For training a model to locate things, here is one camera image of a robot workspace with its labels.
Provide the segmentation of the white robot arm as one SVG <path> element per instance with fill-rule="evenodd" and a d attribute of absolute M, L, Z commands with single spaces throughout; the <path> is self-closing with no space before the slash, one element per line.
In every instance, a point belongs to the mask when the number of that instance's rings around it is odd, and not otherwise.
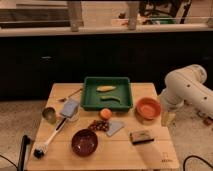
<path fill-rule="evenodd" d="M 159 95 L 162 106 L 161 125 L 167 126 L 175 117 L 174 110 L 187 101 L 213 119 L 213 90 L 204 85 L 206 70 L 192 64 L 169 72 L 165 77 L 165 88 Z"/>

